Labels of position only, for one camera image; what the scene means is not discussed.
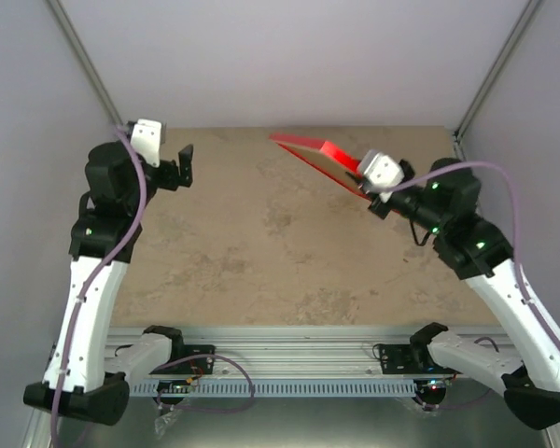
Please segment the red wooden picture frame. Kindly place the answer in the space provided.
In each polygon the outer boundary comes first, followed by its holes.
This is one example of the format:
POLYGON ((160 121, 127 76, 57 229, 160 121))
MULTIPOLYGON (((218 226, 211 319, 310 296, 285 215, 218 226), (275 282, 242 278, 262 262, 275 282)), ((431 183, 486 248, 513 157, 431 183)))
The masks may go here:
MULTIPOLYGON (((361 178, 360 175, 357 173, 359 160, 347 154, 344 150, 340 149, 337 145, 332 143, 330 140, 317 139, 317 138, 311 138, 311 137, 305 137, 305 136, 299 136, 293 134, 284 134, 284 133, 272 133, 269 136, 269 139, 275 144, 277 144, 278 146, 280 146, 285 151, 287 151, 287 146, 320 149, 324 154, 331 156, 336 161, 340 161, 348 168, 351 168, 353 171, 355 171, 357 175, 357 182, 359 184, 359 180, 361 178)), ((361 191, 361 195, 356 195, 356 196, 366 201, 369 200, 368 197, 362 191, 361 191)))

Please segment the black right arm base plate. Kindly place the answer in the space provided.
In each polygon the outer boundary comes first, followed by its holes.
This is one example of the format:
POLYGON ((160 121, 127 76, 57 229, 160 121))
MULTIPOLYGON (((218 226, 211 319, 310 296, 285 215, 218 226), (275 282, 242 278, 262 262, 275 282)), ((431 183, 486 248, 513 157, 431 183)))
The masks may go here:
POLYGON ((378 343, 372 352, 383 374, 455 374, 454 370, 439 366, 428 357, 419 357, 409 344, 378 343))

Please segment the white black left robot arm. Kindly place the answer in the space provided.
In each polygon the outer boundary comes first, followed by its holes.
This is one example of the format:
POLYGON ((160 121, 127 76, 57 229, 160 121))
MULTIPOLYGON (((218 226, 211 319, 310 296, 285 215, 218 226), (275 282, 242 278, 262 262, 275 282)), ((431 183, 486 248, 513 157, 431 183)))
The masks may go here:
POLYGON ((80 421, 115 425, 131 388, 158 367, 180 370, 186 351, 180 330, 152 325, 140 340, 106 360, 105 343, 121 281, 141 234, 140 215, 160 189, 192 184, 193 146, 154 167, 122 142, 92 149, 85 166, 89 189, 71 230, 70 289, 63 325, 43 379, 26 386, 33 408, 80 421))

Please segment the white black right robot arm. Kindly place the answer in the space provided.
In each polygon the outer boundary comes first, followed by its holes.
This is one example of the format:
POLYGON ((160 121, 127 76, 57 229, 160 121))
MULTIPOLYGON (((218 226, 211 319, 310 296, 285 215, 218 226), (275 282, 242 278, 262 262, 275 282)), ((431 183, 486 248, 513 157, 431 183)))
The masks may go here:
POLYGON ((502 396, 509 410, 536 430, 560 423, 560 328, 526 279, 519 240, 507 239, 481 217, 482 162, 435 161, 417 177, 406 161, 369 152, 357 168, 359 187, 379 218, 391 212, 426 234, 439 259, 488 306, 516 349, 499 353, 471 343, 446 326, 428 324, 410 339, 410 361, 423 373, 456 371, 502 396))

